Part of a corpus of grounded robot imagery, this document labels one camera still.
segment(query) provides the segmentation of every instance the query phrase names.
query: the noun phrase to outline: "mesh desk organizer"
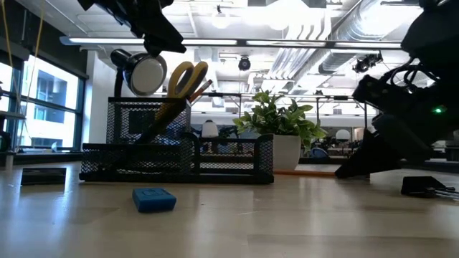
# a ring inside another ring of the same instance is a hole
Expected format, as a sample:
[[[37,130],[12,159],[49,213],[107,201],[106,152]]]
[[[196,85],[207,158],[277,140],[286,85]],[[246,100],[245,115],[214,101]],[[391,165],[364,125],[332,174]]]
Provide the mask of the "mesh desk organizer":
[[[80,179],[156,183],[272,183],[273,136],[198,138],[175,98],[110,97],[107,143],[83,144]]]

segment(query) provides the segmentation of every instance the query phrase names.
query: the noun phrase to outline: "orange strip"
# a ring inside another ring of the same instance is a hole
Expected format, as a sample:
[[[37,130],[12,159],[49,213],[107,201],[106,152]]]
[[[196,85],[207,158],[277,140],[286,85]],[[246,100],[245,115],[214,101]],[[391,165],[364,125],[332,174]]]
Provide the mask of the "orange strip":
[[[335,177],[334,172],[274,170],[276,175]]]

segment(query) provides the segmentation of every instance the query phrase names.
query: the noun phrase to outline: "yellow scissors handle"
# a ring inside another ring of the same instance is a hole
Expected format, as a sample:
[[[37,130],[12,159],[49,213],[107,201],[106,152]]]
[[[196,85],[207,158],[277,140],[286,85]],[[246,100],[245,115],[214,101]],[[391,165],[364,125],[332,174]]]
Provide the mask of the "yellow scissors handle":
[[[191,62],[182,62],[172,72],[167,97],[186,97],[193,94],[206,77],[209,65],[206,62],[199,62],[196,67]]]

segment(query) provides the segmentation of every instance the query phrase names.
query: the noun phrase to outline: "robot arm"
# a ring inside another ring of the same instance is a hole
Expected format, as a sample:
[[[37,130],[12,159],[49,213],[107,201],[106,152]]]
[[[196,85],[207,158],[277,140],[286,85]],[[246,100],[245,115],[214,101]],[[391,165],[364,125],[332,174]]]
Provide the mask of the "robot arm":
[[[146,51],[157,57],[161,51],[185,53],[184,38],[162,14],[174,0],[78,0],[87,11],[96,4],[120,24],[131,28],[137,38],[145,39]]]
[[[459,129],[459,1],[424,0],[425,11],[412,23],[402,48],[411,56],[407,64],[380,79],[365,76],[353,96],[381,111],[373,119],[375,133],[366,132],[360,149],[336,176],[347,178],[398,169],[405,158],[421,163],[430,158],[430,146]],[[404,72],[405,86],[394,83]],[[417,73],[435,83],[419,88]]]

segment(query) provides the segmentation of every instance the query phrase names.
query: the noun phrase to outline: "potted plant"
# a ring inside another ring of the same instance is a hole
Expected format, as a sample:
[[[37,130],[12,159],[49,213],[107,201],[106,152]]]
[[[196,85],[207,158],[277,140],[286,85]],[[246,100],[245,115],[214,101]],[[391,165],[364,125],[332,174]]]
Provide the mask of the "potted plant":
[[[282,97],[270,97],[268,91],[257,93],[252,99],[259,105],[252,109],[253,115],[244,112],[244,116],[233,122],[238,133],[248,130],[274,134],[274,169],[294,170],[300,159],[301,143],[309,149],[311,141],[325,137],[326,132],[321,129],[320,121],[316,125],[306,119],[305,112],[313,108],[310,105],[298,106],[292,99],[288,108],[277,108],[275,103]]]

